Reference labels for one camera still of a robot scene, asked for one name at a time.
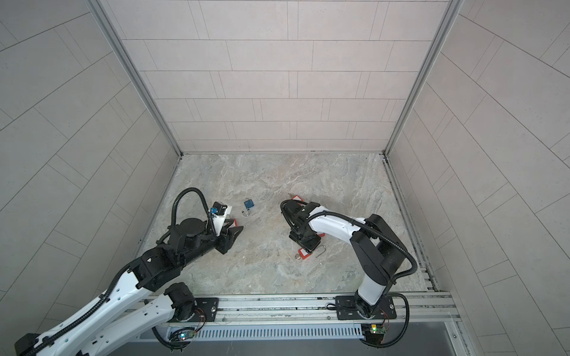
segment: wire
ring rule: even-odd
[[[375,343],[370,343],[370,342],[364,341],[363,339],[359,339],[360,342],[362,342],[366,346],[375,347],[377,349],[383,349],[385,347],[393,346],[396,342],[400,341],[400,339],[404,336],[404,334],[406,333],[406,330],[408,329],[408,324],[410,322],[410,305],[408,304],[408,299],[406,299],[406,297],[403,294],[395,293],[395,292],[394,293],[386,293],[386,296],[388,296],[388,297],[399,297],[399,298],[402,298],[404,300],[404,305],[405,305],[405,309],[406,309],[406,317],[404,319],[404,327],[402,328],[402,330],[400,331],[398,336],[396,336],[393,340],[391,340],[387,343],[375,344]],[[389,328],[390,328],[390,319],[388,319],[388,329]]]

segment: mounting plate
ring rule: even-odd
[[[354,296],[336,296],[335,304],[345,308],[354,309],[354,310],[346,310],[343,308],[338,308],[336,311],[336,317],[339,320],[367,320],[362,316],[360,316],[360,314],[356,311],[356,303]],[[380,309],[382,309],[386,313],[388,319],[396,319],[397,318],[396,310],[390,308],[390,305],[394,305],[392,297],[383,297],[379,302]],[[383,319],[384,316],[382,315],[382,312],[379,312],[377,315],[375,315],[374,318]]]

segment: enclosure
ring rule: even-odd
[[[349,244],[296,258],[298,195],[382,216],[418,261],[388,354],[570,354],[569,47],[564,0],[0,2],[2,350],[106,290],[194,186],[244,226],[172,281],[196,295],[354,294]],[[185,218],[206,219],[196,196]],[[212,330],[255,324],[228,310]],[[351,341],[316,352],[371,352]],[[223,342],[190,348],[294,347]]]

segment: white tile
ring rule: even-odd
[[[126,212],[123,208],[118,206],[117,203],[113,204],[113,207],[111,208],[111,212],[113,214],[117,215],[117,217],[119,219],[121,219],[122,221],[124,221],[126,224],[130,224],[131,221],[133,221],[133,216],[131,214],[129,214],[128,212]]]
[[[297,138],[302,139],[344,139],[348,122],[305,121],[297,123]]]
[[[289,72],[289,98],[296,99],[297,98],[297,76],[299,74],[297,72]]]
[[[499,314],[517,355],[565,354],[520,278],[511,277],[488,285],[485,291]],[[525,320],[533,320],[532,324],[536,327],[535,338],[528,337]]]
[[[453,239],[443,246],[441,254],[476,335],[504,333],[459,240]]]
[[[446,6],[443,2],[391,2],[380,39],[431,41]]]
[[[3,207],[66,142],[35,109],[0,131],[0,207]]]
[[[166,122],[195,121],[186,99],[156,99],[155,102]]]
[[[368,40],[376,2],[299,2],[299,39]]]
[[[247,140],[193,140],[197,152],[247,152]]]
[[[465,128],[533,211],[570,193],[570,169],[490,96]]]
[[[83,189],[87,184],[87,179],[85,179],[84,176],[73,169],[72,166],[67,164],[57,154],[51,157],[47,164],[58,171],[59,174],[66,177],[71,183],[77,185],[78,188]]]
[[[88,12],[85,3],[75,0],[7,1],[2,3],[0,21],[18,41],[23,41]]]
[[[511,352],[515,351],[507,334],[479,336],[479,342],[485,352]]]
[[[0,43],[6,47],[10,47],[18,43],[18,40],[8,31],[8,29],[0,23]]]
[[[159,71],[231,70],[225,41],[147,40],[145,43]]]
[[[354,139],[387,140],[392,134],[393,122],[357,122]]]
[[[462,124],[485,96],[483,89],[441,54],[427,82]]]
[[[173,150],[170,150],[162,161],[162,164],[158,168],[158,172],[154,176],[152,183],[148,187],[148,190],[142,199],[141,207],[145,211],[156,211],[156,208],[160,203],[160,198],[162,198],[162,192],[169,182],[170,175],[173,174],[173,169],[176,166],[177,161],[178,157],[175,155]]]
[[[547,147],[568,133],[570,78],[515,46],[503,43],[478,83]]]
[[[540,57],[540,60],[552,66],[566,53],[568,47],[570,47],[570,26],[566,26],[564,31],[562,31],[550,47],[548,47],[542,57]]]
[[[307,140],[248,140],[252,152],[306,151]]]
[[[449,163],[422,122],[418,123],[409,142],[430,183],[435,184],[449,167]]]
[[[501,204],[511,199],[516,195],[516,190],[510,183],[506,183],[499,190],[494,192],[490,197],[485,199],[484,202],[477,205],[477,209],[483,217],[487,216],[490,212],[498,208]]]
[[[471,74],[493,37],[495,35],[483,27],[457,16],[441,52],[463,72]]]
[[[299,98],[354,98],[359,72],[299,72]]]
[[[570,328],[553,330],[564,350],[570,350]]]
[[[435,239],[435,243],[437,243],[437,247],[442,248],[446,243],[455,239],[456,237],[457,234],[455,233],[455,230],[450,227]]]
[[[131,82],[131,78],[129,78],[127,72],[125,72],[125,68],[123,68],[123,65],[119,62],[119,58],[117,58],[117,55],[114,52],[106,55],[104,59],[113,71],[113,74],[115,74],[117,77],[117,80],[122,87]]]
[[[145,73],[159,99],[217,97],[210,72],[165,71]]]
[[[413,191],[410,197],[406,200],[406,204],[408,205],[416,231],[420,236],[420,241],[425,247],[427,260],[432,270],[436,271],[443,267],[445,262],[443,261],[439,248],[437,248],[428,222],[426,221],[424,213],[418,203],[418,199]]]
[[[264,121],[320,121],[322,99],[261,99]]]
[[[437,197],[476,272],[507,260],[457,176],[439,190]]]
[[[223,122],[173,122],[181,140],[229,140]]]
[[[95,63],[111,52],[111,46],[107,43],[93,15],[85,14],[66,22],[65,25],[89,62]]]
[[[81,70],[54,30],[7,48],[0,52],[0,108],[16,118]]]
[[[384,151],[388,140],[362,140],[361,151]]]
[[[66,44],[67,48],[73,54],[73,57],[81,64],[83,69],[86,69],[91,65],[91,62],[83,53],[83,50],[79,47],[75,39],[71,36],[69,30],[66,28],[65,24],[61,24],[58,27],[54,28],[55,32],[58,33],[58,36],[62,39],[63,43]]]
[[[79,242],[70,239],[65,235],[62,235],[55,230],[53,230],[47,237],[46,243],[48,245],[52,245],[53,247],[57,247],[58,249],[62,249],[65,252],[71,253],[72,255],[79,258],[83,256],[83,253],[87,249],[87,246],[80,244]]]
[[[107,158],[59,221],[56,231],[89,245],[128,178]]]
[[[202,121],[255,121],[251,99],[195,99]]]
[[[287,72],[220,72],[227,98],[287,98]]]
[[[299,2],[287,2],[287,39],[299,39]]]
[[[0,343],[10,355],[7,345],[35,331],[74,270],[79,258],[50,245],[42,245],[12,288],[0,301],[0,313],[10,326],[4,327]]]
[[[481,59],[479,59],[479,62],[477,62],[475,69],[473,69],[473,72],[469,74],[469,76],[473,80],[475,81],[479,80],[481,74],[483,73],[485,68],[487,68],[489,62],[491,61],[491,59],[493,59],[493,57],[495,56],[495,54],[497,53],[503,42],[504,40],[501,37],[498,36],[493,37],[491,44],[489,44],[489,46],[485,50],[485,53],[483,53],[483,56],[481,57]]]
[[[287,39],[287,2],[202,1],[210,39]]]
[[[451,112],[451,110],[448,110],[447,113],[445,113],[443,119],[441,120],[439,125],[437,125],[434,133],[431,135],[434,140],[437,141],[440,138],[441,134],[443,133],[443,130],[445,130],[445,128],[447,128],[447,126],[451,122],[451,119],[454,117],[455,116],[453,115],[453,112]]]
[[[448,109],[445,103],[426,83],[414,104],[414,111],[422,119],[429,133],[433,135]]]
[[[485,220],[550,326],[567,326],[568,256],[518,195]]]
[[[44,166],[0,211],[0,290],[8,290],[80,189]]]
[[[234,122],[238,140],[265,140],[289,138],[289,122]]]
[[[386,70],[419,71],[430,44],[430,41],[395,41]]]
[[[227,41],[227,50],[235,71],[311,70],[310,41]]]
[[[77,308],[93,298],[109,262],[129,226],[113,213],[109,213],[71,277],[58,296],[57,302]]]
[[[419,167],[413,177],[411,177],[410,184],[412,188],[414,188],[417,200],[433,234],[432,238],[435,239],[449,229],[451,223],[439,203],[435,191],[432,189],[425,175],[423,167]]]
[[[145,154],[117,197],[116,204],[134,216],[157,171],[158,167]]]
[[[121,107],[125,110],[132,122],[137,121],[144,110],[146,110],[146,106],[141,100],[139,93],[137,93],[133,83],[129,83],[129,85],[124,87],[115,98],[119,104],[121,104]]]
[[[507,180],[459,120],[452,118],[437,144],[475,205],[481,204]]]
[[[109,153],[109,157],[115,161],[115,163],[121,167],[121,169],[127,174],[131,175],[133,173],[133,168],[125,161],[125,159],[117,152],[115,149]]]
[[[376,7],[376,16],[374,16],[374,24],[370,31],[370,40],[379,40],[382,28],[384,28],[384,20],[388,11],[389,2],[378,2]]]
[[[362,140],[307,140],[308,151],[358,151]]]
[[[400,135],[396,144],[394,145],[394,149],[398,151],[398,156],[400,157],[400,161],[402,161],[402,166],[404,167],[404,171],[407,172],[412,168],[412,164],[414,161],[417,160],[416,154],[410,146],[408,139],[404,135]]]
[[[126,39],[198,39],[187,1],[108,0],[108,2]]]
[[[97,112],[58,151],[58,156],[87,179],[91,179],[127,127],[109,104]]]
[[[570,239],[568,238],[570,218],[567,214],[569,208],[570,195],[567,195],[536,213],[536,217],[568,255],[570,255]]]
[[[123,40],[127,53],[139,71],[156,71],[156,65],[146,43],[141,39]]]
[[[135,250],[141,240],[144,238],[146,228],[150,224],[151,216],[144,211],[143,208],[137,210],[137,214],[133,218],[133,222],[127,229],[125,236],[120,241],[119,247],[116,248],[115,255],[108,264],[108,268],[99,283],[98,289],[105,290],[117,271],[126,263],[129,263],[135,254]]]
[[[479,277],[479,281],[481,281],[483,286],[502,281],[513,276],[516,276],[516,271],[508,260],[477,273],[477,277]]]
[[[260,99],[251,99],[253,103],[253,112],[255,114],[255,121],[263,121],[263,110],[261,108]]]
[[[356,122],[349,122],[348,123],[347,136],[346,136],[347,140],[352,139],[352,136],[355,135],[355,130],[356,130]]]
[[[328,121],[380,121],[386,99],[332,99]]]
[[[554,0],[484,2],[474,21],[539,58],[568,24],[570,3]]]
[[[159,131],[158,125],[147,111],[127,131],[115,150],[134,168]]]
[[[392,41],[315,41],[312,70],[383,71],[392,45]]]
[[[54,303],[51,306],[50,311],[47,312],[46,318],[63,321],[68,317],[71,317],[73,314],[77,313],[78,311],[79,308],[76,308],[74,306]]]
[[[415,72],[372,72],[364,97],[367,99],[405,99],[416,79]]]
[[[188,5],[190,6],[190,11],[192,11],[192,18],[194,20],[194,25],[196,26],[196,31],[198,31],[198,37],[200,39],[209,39],[210,35],[208,35],[206,22],[204,21],[204,16],[202,15],[202,7],[200,6],[200,1],[189,0]]]
[[[100,60],[49,94],[35,108],[71,138],[121,88],[107,63]]]
[[[455,172],[453,171],[453,168],[451,168],[451,166],[449,166],[445,172],[443,172],[443,174],[441,175],[441,177],[439,177],[437,179],[437,181],[435,181],[435,183],[433,183],[433,190],[437,193],[439,192],[439,190],[444,186],[445,183],[447,183],[447,181],[449,179],[451,179],[451,177],[453,177],[453,175],[455,174]]]
[[[154,139],[154,141],[152,141],[152,143],[150,144],[150,149],[152,149],[152,151],[154,152],[154,154],[160,160],[161,163],[171,148],[172,146],[170,145],[170,142],[168,141],[166,136],[164,136],[163,133],[158,134]]]

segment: black cable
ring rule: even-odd
[[[396,280],[401,278],[401,277],[412,275],[418,270],[418,264],[417,264],[416,260],[405,248],[401,247],[400,245],[398,245],[394,241],[390,240],[386,235],[384,235],[380,231],[374,230],[373,228],[371,228],[365,224],[362,224],[361,222],[359,222],[357,220],[349,218],[348,216],[345,216],[343,214],[339,214],[338,212],[325,210],[325,211],[321,211],[321,212],[318,212],[316,214],[313,214],[313,215],[309,216],[309,218],[303,223],[303,225],[300,226],[300,228],[305,227],[312,219],[315,219],[315,218],[318,218],[319,216],[324,216],[324,215],[335,216],[335,217],[340,218],[342,220],[346,220],[347,222],[362,228],[364,231],[369,232],[370,234],[372,234],[374,236],[378,236],[382,241],[387,242],[392,247],[397,249],[400,253],[402,253],[410,261],[410,263],[412,264],[412,267],[410,267],[410,269],[405,270],[403,272],[396,273],[392,277],[392,283],[395,283]]]
[[[198,196],[200,197],[200,200],[202,201],[202,206],[204,207],[204,211],[206,211],[206,216],[208,217],[208,223],[210,224],[210,230],[215,235],[216,233],[215,233],[215,227],[214,227],[214,219],[212,218],[210,210],[208,209],[208,204],[206,203],[206,198],[204,198],[204,195],[202,194],[200,189],[194,188],[194,187],[190,187],[190,188],[186,188],[185,190],[182,190],[180,192],[180,194],[178,194],[176,196],[176,198],[174,199],[174,203],[172,204],[172,215],[171,215],[171,219],[170,219],[170,226],[172,227],[172,226],[176,225],[176,211],[178,210],[178,203],[180,203],[180,199],[182,199],[182,197],[184,195],[190,193],[191,191],[198,194]]]
[[[111,292],[113,292],[115,286],[117,285],[117,283],[119,282],[119,279],[121,278],[121,276],[123,275],[123,273],[129,269],[131,262],[129,262],[128,264],[126,264],[124,267],[121,268],[121,270],[119,270],[117,272],[117,274],[114,276],[113,280],[111,281],[111,283],[109,284],[109,287],[107,288],[107,290],[105,291],[105,293],[99,297],[99,301],[97,301],[97,303],[91,307],[91,309],[89,309],[85,314],[83,314],[82,316],[80,316],[79,318],[77,318],[74,322],[72,322],[71,324],[67,325],[65,328],[63,328],[62,330],[58,331],[57,333],[55,333],[54,335],[50,336],[49,338],[45,339],[41,344],[39,344],[38,346],[36,346],[35,348],[31,349],[30,351],[28,351],[25,356],[32,356],[37,354],[38,352],[42,351],[43,349],[45,349],[47,346],[51,346],[53,345],[54,341],[56,341],[57,339],[59,339],[62,335],[70,332],[71,330],[73,330],[73,328],[75,328],[76,326],[78,326],[79,324],[81,324],[82,322],[84,322],[87,318],[89,318],[90,316],[93,315],[94,312],[96,312],[99,308],[101,308],[101,306],[103,304],[105,304],[108,300],[109,300],[109,295],[111,295]]]
[[[406,318],[404,319],[404,327],[402,328],[402,330],[400,331],[398,336],[396,336],[395,339],[393,339],[387,343],[375,344],[375,343],[370,343],[370,342],[364,341],[363,339],[359,339],[360,342],[362,342],[366,346],[375,347],[377,349],[383,349],[385,347],[390,347],[390,346],[394,345],[396,342],[400,341],[400,339],[406,333],[406,330],[408,329],[408,324],[410,322],[410,305],[408,304],[408,299],[406,299],[406,297],[403,294],[396,293],[396,292],[386,293],[385,295],[387,297],[399,297],[399,298],[402,298],[404,300],[404,305],[406,308]]]

